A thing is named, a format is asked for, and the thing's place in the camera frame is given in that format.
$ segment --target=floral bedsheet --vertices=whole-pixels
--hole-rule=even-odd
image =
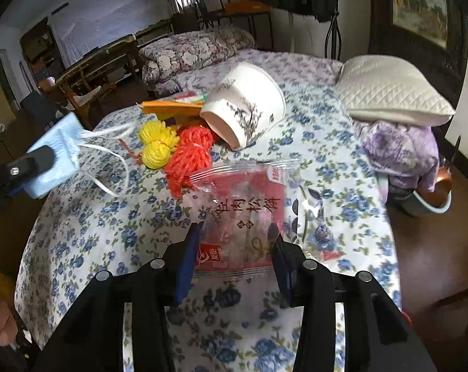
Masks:
[[[400,305],[387,211],[351,119],[329,86],[297,82],[280,86],[286,118],[240,152],[216,144],[213,162],[299,159],[302,183],[320,192],[326,222],[335,235],[327,243],[309,236],[306,250],[315,255],[322,250],[340,252],[340,258],[325,261],[325,266],[350,275],[369,270]],[[134,106],[108,115],[98,128],[134,119],[143,123],[150,117]],[[141,147],[137,132],[124,140],[134,150]],[[136,165],[118,142],[105,144],[127,158],[130,183],[123,196],[112,198],[77,174],[49,194],[24,251],[15,306],[42,346],[96,272],[137,270],[161,256],[171,242],[183,240],[190,223],[206,216],[195,205],[195,192],[183,200],[172,198],[161,170]],[[88,150],[81,156],[81,167],[104,183],[121,184],[123,166],[113,158]],[[292,200],[287,197],[285,205],[290,207]],[[133,371],[131,313],[126,308],[123,326],[127,372]],[[196,280],[180,307],[169,308],[166,316],[178,371],[275,372],[291,370],[294,363],[302,309],[287,307],[273,272],[238,281]],[[335,370],[342,371],[341,305],[336,306],[336,321]]]
[[[219,84],[237,63],[248,62],[267,71],[278,82],[307,82],[335,85],[343,64],[340,61],[309,56],[307,54],[258,51],[244,49],[221,63],[182,72],[168,81],[155,85],[160,96],[177,91],[206,93]]]

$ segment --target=black clamp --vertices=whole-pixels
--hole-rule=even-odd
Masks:
[[[137,272],[113,276],[102,270],[64,316],[33,371],[123,371],[124,304],[132,303],[134,370],[175,371],[164,307],[186,297],[201,225],[191,224],[183,242]],[[368,271],[330,272],[307,259],[298,245],[269,228],[272,260],[281,294],[304,307],[294,372],[332,372],[335,303],[344,304],[345,372],[436,372],[420,339]]]
[[[62,318],[33,372],[123,371],[125,303],[132,303],[134,370],[175,371],[164,307],[189,292],[201,226],[138,271],[114,276],[99,271]]]
[[[0,166],[0,210],[10,197],[17,194],[23,184],[51,169],[55,153],[47,145],[27,153],[7,165]]]
[[[436,372],[423,343],[371,273],[332,273],[280,235],[272,260],[282,296],[290,307],[304,307],[295,372],[334,370],[339,302],[344,304],[345,372]]]

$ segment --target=plastic food package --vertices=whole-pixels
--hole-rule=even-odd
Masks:
[[[342,257],[337,240],[326,223],[324,200],[311,187],[289,182],[287,197],[290,208],[285,213],[284,238],[300,245],[306,257],[327,261]]]
[[[190,176],[206,218],[196,276],[251,277],[272,265],[272,223],[283,231],[286,162],[237,162]]]

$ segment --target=white ceramic pot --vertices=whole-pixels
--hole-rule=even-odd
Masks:
[[[284,118],[285,99],[265,70],[239,63],[210,92],[200,116],[237,151],[258,140]]]

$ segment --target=wooden furniture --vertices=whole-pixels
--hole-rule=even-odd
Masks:
[[[138,49],[156,41],[157,39],[166,38],[171,34],[173,34],[171,18],[160,20],[156,24],[151,24],[145,29],[136,32]]]
[[[138,69],[135,68],[133,60],[136,62]],[[133,34],[124,36],[90,52],[77,63],[71,65],[55,81],[55,86],[64,93],[67,100],[74,107],[79,120],[87,129],[93,129],[93,125],[89,121],[91,105],[96,102],[101,105],[103,96],[116,89],[116,84],[105,83],[100,91],[84,105],[78,105],[74,96],[91,92],[93,88],[90,83],[96,83],[97,79],[104,80],[108,73],[121,67],[123,63],[128,65],[132,76],[139,83],[142,83],[143,81],[137,75],[137,71],[143,68],[144,63],[139,57],[137,40]]]
[[[182,12],[172,16],[172,28],[174,33],[186,33],[199,31],[198,11],[195,4],[185,7]]]
[[[205,0],[197,0],[198,8],[201,16],[198,18],[198,22],[201,27],[213,26],[216,22],[218,26],[223,18],[228,18],[232,24],[233,18],[243,17],[248,20],[249,32],[253,35],[256,40],[256,25],[255,16],[267,15],[270,29],[270,41],[272,51],[275,50],[273,44],[273,29],[272,29],[272,17],[270,16],[270,6],[259,1],[253,0],[240,0],[233,1],[227,0],[227,3],[223,3],[223,0],[219,0],[221,9],[215,11],[208,11]]]
[[[26,153],[43,134],[24,111],[0,134],[0,165],[8,164]],[[0,272],[14,281],[34,222],[45,199],[33,200],[24,191],[14,195],[0,210]]]
[[[48,25],[48,17],[29,29],[19,42],[24,59],[36,81],[58,77],[64,71],[65,66]]]

